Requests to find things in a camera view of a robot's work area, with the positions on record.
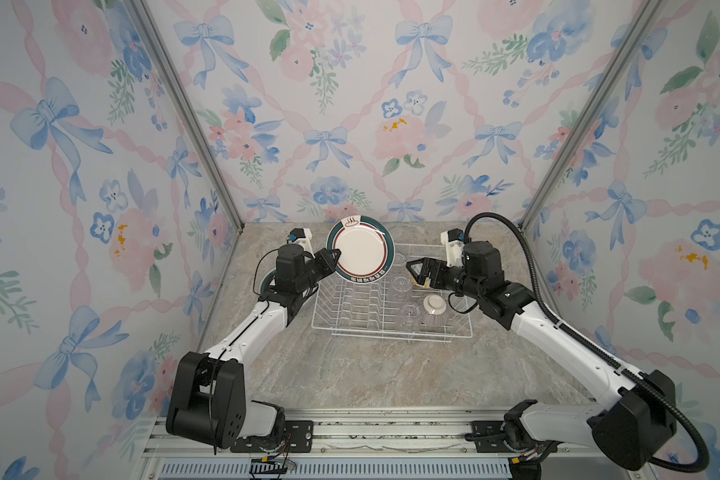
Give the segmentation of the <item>white plate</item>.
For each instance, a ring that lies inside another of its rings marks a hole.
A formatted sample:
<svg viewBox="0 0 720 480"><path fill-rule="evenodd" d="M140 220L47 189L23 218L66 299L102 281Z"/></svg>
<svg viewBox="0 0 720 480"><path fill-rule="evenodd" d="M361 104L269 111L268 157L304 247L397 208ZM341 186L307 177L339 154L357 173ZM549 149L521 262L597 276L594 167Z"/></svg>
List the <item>white plate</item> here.
<svg viewBox="0 0 720 480"><path fill-rule="evenodd" d="M341 251L336 274L355 284L380 281L391 270L396 253L386 227L365 215L339 220L328 235L326 248Z"/></svg>

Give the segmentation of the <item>clear glass tumbler back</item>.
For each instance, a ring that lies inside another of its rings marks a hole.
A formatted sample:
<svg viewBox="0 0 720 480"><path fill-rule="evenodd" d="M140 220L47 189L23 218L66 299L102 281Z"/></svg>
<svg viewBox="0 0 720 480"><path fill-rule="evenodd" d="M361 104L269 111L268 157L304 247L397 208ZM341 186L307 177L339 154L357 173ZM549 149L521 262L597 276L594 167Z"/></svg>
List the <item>clear glass tumbler back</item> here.
<svg viewBox="0 0 720 480"><path fill-rule="evenodd" d="M393 257L392 267L404 269L407 262L407 256L401 252L396 252Z"/></svg>

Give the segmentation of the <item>green and red rimmed plate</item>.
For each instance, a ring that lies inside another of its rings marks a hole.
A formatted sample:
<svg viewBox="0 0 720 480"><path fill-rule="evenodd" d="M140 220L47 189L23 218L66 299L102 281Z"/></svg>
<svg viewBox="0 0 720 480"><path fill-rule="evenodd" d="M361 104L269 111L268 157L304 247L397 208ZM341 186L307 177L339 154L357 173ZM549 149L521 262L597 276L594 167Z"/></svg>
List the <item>green and red rimmed plate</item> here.
<svg viewBox="0 0 720 480"><path fill-rule="evenodd" d="M276 270L270 270L261 280L258 290L258 296L267 298L275 291Z"/></svg>

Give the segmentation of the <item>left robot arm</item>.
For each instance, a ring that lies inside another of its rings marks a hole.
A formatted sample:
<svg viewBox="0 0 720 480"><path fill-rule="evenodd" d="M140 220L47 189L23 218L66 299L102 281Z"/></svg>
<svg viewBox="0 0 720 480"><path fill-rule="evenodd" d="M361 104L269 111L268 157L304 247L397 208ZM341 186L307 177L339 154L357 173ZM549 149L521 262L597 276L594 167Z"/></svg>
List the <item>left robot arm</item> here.
<svg viewBox="0 0 720 480"><path fill-rule="evenodd" d="M311 253L297 243L276 251L274 271L257 290L257 303L232 333L206 351L179 361L166 414L168 434L217 450L243 440L264 451L286 441L284 409L249 398L246 375L265 347L336 272L341 251Z"/></svg>

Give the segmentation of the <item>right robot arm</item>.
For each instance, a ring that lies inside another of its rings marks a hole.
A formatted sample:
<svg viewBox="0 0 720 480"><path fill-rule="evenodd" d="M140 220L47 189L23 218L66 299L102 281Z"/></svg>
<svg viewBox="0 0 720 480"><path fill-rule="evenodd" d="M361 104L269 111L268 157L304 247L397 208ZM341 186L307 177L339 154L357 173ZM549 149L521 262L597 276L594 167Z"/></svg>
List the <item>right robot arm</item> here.
<svg viewBox="0 0 720 480"><path fill-rule="evenodd" d="M526 286L506 279L499 251L487 241L467 244L458 265L420 258L407 262L413 281L475 301L477 308L503 328L530 341L566 369L589 392L581 405L547 405L525 400L504 415L503 441L516 452L554 443L599 449L627 470L638 470L677 431L666 406L674 385L655 371L644 375L591 343L562 320L546 314Z"/></svg>

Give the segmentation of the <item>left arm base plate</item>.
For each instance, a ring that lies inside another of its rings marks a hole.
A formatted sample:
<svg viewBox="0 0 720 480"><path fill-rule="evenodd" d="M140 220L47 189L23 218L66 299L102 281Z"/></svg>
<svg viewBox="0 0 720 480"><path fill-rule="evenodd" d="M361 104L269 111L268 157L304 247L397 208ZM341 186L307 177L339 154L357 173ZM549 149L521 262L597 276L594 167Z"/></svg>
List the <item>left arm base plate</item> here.
<svg viewBox="0 0 720 480"><path fill-rule="evenodd" d="M310 453L314 439L314 422L310 420L286 420L276 425L265 437L237 439L230 447L232 453L274 455L287 453Z"/></svg>

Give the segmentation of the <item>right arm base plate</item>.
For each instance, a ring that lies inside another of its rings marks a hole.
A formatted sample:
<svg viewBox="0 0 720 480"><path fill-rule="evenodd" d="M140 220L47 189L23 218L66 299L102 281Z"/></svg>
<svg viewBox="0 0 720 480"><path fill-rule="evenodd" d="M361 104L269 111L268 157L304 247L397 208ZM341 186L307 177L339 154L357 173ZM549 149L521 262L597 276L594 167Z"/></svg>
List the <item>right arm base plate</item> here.
<svg viewBox="0 0 720 480"><path fill-rule="evenodd" d="M559 442L532 439L519 422L472 421L464 440L474 443L479 453L512 452L520 456L556 452Z"/></svg>

